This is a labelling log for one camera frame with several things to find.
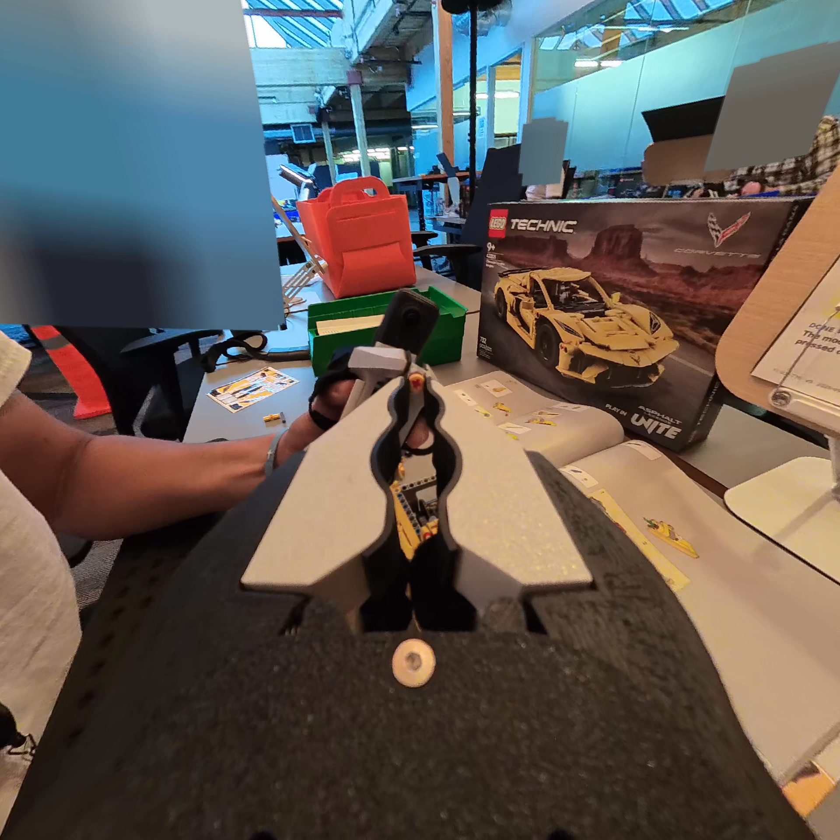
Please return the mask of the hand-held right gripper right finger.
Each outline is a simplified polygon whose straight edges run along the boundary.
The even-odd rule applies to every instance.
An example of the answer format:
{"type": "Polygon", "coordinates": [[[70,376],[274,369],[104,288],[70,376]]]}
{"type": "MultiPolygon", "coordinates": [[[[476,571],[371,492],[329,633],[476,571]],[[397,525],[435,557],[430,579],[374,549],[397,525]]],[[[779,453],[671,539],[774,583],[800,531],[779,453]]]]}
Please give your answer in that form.
{"type": "Polygon", "coordinates": [[[413,561],[413,609],[428,631],[470,631],[500,602],[591,590],[593,573],[564,522],[552,465],[523,447],[538,425],[502,417],[426,381],[434,432],[437,535],[413,561]]]}

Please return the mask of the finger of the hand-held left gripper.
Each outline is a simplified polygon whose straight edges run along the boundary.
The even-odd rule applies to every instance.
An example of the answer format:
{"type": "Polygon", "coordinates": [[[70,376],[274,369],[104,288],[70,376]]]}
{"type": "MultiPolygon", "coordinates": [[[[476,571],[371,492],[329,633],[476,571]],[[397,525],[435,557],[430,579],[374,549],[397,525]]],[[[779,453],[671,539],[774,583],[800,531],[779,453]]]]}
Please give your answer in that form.
{"type": "Polygon", "coordinates": [[[353,386],[352,394],[372,394],[384,383],[403,377],[412,363],[413,355],[408,350],[357,346],[349,359],[349,371],[359,382],[353,386]]]}
{"type": "Polygon", "coordinates": [[[429,438],[425,415],[426,391],[424,387],[421,392],[413,392],[408,377],[399,390],[399,444],[402,448],[421,448],[429,438]]]}

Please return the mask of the grey desk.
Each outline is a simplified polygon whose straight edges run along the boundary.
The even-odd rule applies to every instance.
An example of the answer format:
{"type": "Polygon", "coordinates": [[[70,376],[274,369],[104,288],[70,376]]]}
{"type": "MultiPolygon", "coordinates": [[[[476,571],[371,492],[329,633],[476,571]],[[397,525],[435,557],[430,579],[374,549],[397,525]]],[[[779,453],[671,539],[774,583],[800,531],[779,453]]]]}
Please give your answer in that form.
{"type": "MultiPolygon", "coordinates": [[[[476,357],[479,292],[422,266],[416,266],[416,275],[420,291],[436,287],[467,309],[460,360],[434,367],[437,378],[454,389],[462,381],[492,378],[492,365],[476,357]]],[[[214,373],[205,374],[185,441],[199,444],[211,438],[235,440],[276,433],[280,424],[265,424],[260,412],[282,411],[293,422],[305,411],[304,386],[311,390],[314,381],[309,361],[223,361],[214,373]],[[210,390],[268,365],[299,383],[239,413],[230,413],[208,398],[210,390]]],[[[728,490],[781,466],[788,456],[823,459],[827,455],[827,450],[740,407],[740,402],[730,405],[726,397],[706,440],[682,455],[668,455],[673,456],[673,468],[659,464],[650,480],[613,477],[606,486],[640,533],[646,528],[640,518],[642,502],[624,501],[627,494],[622,488],[628,481],[645,489],[656,485],[650,498],[664,498],[668,512],[680,510],[676,520],[667,521],[679,533],[681,522],[690,525],[689,539],[699,536],[699,544],[691,540],[700,553],[698,560],[666,546],[659,549],[689,578],[676,596],[715,662],[753,746],[769,762],[772,776],[786,780],[788,771],[815,765],[819,778],[812,776],[803,784],[814,780],[822,784],[825,774],[836,782],[806,821],[819,838],[839,838],[838,584],[733,517],[718,495],[723,490],[701,490],[700,478],[676,477],[677,470],[688,476],[690,465],[710,487],[721,485],[728,490]],[[616,487],[623,496],[616,494],[616,487]],[[700,502],[701,492],[711,500],[700,502]]]]}

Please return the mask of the open instruction booklet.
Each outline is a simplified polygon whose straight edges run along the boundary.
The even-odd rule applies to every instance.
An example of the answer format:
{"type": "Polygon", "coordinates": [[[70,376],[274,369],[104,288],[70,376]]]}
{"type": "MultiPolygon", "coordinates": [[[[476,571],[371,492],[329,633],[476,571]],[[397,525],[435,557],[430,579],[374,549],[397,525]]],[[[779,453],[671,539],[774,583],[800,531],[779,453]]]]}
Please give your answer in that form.
{"type": "Polygon", "coordinates": [[[757,754],[819,838],[838,838],[838,584],[760,537],[662,450],[590,406],[493,371],[449,386],[558,467],[665,579],[757,754]]]}

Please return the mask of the wooden document stand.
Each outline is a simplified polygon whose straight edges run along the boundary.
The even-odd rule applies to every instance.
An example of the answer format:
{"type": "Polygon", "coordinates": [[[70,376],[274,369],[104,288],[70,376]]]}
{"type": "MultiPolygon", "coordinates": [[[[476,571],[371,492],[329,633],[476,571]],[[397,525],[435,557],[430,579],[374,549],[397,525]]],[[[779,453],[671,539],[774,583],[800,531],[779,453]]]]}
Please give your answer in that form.
{"type": "Polygon", "coordinates": [[[729,489],[730,512],[839,582],[839,405],[752,376],[755,365],[839,262],[835,171],[724,332],[716,354],[722,383],[746,402],[823,434],[829,459],[801,457],[729,489]]]}
{"type": "Polygon", "coordinates": [[[295,306],[303,302],[303,298],[300,297],[299,292],[303,288],[311,285],[315,279],[318,279],[326,270],[326,265],[314,254],[309,239],[298,231],[298,228],[291,222],[277,199],[271,195],[270,200],[276,215],[305,256],[305,260],[297,264],[294,272],[282,281],[284,314],[288,316],[292,313],[295,306]]]}

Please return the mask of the red fabric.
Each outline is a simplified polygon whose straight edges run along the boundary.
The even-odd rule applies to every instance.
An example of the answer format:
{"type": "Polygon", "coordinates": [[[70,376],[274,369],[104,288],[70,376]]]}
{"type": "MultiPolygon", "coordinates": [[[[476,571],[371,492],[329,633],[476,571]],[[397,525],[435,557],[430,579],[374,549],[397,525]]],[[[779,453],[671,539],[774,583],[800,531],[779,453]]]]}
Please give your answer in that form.
{"type": "Polygon", "coordinates": [[[69,340],[51,325],[33,327],[30,330],[76,395],[74,419],[87,421],[110,414],[109,399],[98,376],[69,340]]]}

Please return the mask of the person's left hand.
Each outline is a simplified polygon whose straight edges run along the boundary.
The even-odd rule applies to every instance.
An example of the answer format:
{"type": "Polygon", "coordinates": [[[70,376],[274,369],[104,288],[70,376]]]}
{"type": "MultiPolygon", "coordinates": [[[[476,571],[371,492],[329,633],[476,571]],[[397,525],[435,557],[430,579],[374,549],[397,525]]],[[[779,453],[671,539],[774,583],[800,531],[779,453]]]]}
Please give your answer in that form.
{"type": "MultiPolygon", "coordinates": [[[[343,380],[332,383],[314,399],[311,410],[320,413],[331,420],[339,420],[345,404],[356,384],[356,380],[343,380]]],[[[276,467],[284,463],[292,455],[301,452],[314,440],[323,434],[323,430],[317,425],[310,414],[301,415],[290,425],[289,429],[281,439],[278,450],[276,467]]]]}

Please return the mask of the cardboard box with black lid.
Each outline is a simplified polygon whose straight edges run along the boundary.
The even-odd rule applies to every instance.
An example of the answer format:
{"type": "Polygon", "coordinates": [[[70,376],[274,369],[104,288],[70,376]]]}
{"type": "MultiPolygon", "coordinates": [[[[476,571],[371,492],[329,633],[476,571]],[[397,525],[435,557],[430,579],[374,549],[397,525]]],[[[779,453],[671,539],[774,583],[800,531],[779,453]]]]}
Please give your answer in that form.
{"type": "Polygon", "coordinates": [[[706,165],[723,101],[724,97],[709,98],[643,112],[653,140],[642,163],[647,185],[729,178],[731,170],[712,170],[706,165]]]}

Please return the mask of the orange bag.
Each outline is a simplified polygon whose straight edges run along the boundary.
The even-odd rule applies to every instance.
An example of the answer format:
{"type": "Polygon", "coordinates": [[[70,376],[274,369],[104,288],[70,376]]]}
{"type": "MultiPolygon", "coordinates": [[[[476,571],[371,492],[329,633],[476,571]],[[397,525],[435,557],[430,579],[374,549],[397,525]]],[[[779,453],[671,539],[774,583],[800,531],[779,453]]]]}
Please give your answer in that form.
{"type": "Polygon", "coordinates": [[[297,211],[336,298],[416,283],[406,198],[390,194],[379,178],[340,182],[316,198],[297,201],[297,211]]]}

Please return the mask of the black vertical pole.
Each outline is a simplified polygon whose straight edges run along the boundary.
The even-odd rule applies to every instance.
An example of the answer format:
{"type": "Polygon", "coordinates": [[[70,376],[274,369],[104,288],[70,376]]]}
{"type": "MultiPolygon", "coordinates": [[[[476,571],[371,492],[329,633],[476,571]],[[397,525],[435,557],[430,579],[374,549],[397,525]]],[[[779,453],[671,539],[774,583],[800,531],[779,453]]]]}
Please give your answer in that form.
{"type": "Polygon", "coordinates": [[[469,204],[476,193],[478,1],[469,1],[469,204]]]}

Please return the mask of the person's white shirt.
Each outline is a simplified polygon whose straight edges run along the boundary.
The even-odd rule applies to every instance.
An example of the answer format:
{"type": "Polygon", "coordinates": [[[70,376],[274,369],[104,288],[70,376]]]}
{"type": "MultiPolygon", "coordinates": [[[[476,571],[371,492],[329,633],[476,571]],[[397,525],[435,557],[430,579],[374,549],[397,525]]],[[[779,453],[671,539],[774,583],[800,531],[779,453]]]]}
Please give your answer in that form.
{"type": "Polygon", "coordinates": [[[2,746],[2,797],[14,797],[81,640],[75,582],[56,535],[1,476],[1,700],[24,744],[2,746]]]}

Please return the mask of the yellow brick car model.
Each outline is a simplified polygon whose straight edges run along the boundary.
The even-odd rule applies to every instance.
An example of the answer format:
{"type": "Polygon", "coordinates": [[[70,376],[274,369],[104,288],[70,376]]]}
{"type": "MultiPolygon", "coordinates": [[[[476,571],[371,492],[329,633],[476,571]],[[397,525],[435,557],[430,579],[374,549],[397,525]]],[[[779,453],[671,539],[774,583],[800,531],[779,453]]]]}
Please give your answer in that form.
{"type": "Polygon", "coordinates": [[[404,455],[391,483],[399,543],[411,561],[438,533],[437,476],[431,455],[404,455]]]}

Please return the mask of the person's left forearm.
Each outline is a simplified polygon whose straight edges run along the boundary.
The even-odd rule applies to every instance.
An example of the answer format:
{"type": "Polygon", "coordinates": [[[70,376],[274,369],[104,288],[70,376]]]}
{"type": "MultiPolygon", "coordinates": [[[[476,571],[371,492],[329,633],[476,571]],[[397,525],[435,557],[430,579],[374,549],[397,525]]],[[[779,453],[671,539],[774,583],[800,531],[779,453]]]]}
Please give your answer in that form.
{"type": "Polygon", "coordinates": [[[91,435],[18,391],[1,413],[5,477],[54,530],[89,540],[235,507],[266,477],[270,440],[184,444],[91,435]]]}

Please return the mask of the green plastic bin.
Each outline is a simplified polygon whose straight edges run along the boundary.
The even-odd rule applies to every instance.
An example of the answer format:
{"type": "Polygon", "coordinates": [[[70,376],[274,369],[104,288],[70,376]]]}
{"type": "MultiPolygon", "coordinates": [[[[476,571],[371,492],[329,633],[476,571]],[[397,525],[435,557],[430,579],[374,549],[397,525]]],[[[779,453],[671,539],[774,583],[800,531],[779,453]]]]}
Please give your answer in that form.
{"type": "MultiPolygon", "coordinates": [[[[419,356],[420,364],[436,366],[459,361],[467,309],[436,287],[420,291],[439,309],[434,331],[419,356]]],[[[316,376],[325,375],[333,353],[347,347],[371,345],[387,310],[393,291],[312,303],[308,309],[308,341],[311,366],[316,376]],[[319,324],[332,320],[354,320],[357,329],[321,333],[319,324]]]]}

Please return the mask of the printed instruction sheet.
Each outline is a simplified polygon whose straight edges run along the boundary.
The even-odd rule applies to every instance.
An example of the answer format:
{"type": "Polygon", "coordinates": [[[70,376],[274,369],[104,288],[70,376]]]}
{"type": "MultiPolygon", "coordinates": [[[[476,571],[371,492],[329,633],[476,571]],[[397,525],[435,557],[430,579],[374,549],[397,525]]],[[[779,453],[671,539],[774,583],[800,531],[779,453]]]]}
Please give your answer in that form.
{"type": "Polygon", "coordinates": [[[839,405],[839,262],[803,302],[752,376],[839,405]]]}

